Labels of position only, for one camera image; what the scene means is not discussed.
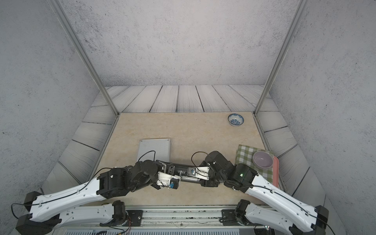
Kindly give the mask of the black poker case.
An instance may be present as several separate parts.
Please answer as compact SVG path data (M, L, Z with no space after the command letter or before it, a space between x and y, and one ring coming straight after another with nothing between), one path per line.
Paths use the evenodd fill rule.
M209 187L209 188L216 188L219 186L219 181L216 179L216 175L212 169L209 171L209 180L203 180L196 178L193 174L193 170L196 167L200 166L208 166L209 165L205 162L202 163L200 166L194 165L186 165L186 164L175 164L175 163L167 163L162 161L155 162L158 166L158 172L163 172L173 176L180 176L181 182L188 182L188 183L195 183L200 184L202 187Z

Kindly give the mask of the silver aluminium poker case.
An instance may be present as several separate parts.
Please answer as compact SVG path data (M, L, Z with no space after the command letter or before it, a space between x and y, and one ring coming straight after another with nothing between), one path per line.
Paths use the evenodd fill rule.
M170 161L171 139L142 139L139 143L137 161Z

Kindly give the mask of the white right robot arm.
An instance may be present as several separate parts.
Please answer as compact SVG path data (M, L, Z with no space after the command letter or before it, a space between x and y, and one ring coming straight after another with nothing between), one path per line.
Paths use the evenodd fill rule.
M229 219L230 223L264 225L286 235L326 234L328 209L323 206L313 207L291 197L248 165L233 165L218 151L208 154L200 166L188 173L201 178L205 187L223 184L270 206L266 209L242 199Z

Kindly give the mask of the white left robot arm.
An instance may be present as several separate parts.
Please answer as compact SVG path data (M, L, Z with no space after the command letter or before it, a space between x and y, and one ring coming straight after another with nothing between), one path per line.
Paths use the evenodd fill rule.
M22 204L28 214L18 218L16 230L21 235L46 235L63 225L97 222L100 226L130 225L132 220L121 201L107 206L88 203L126 196L148 186L177 189L181 176L169 171L167 164L151 160L134 166L111 168L88 182L52 194L28 193Z

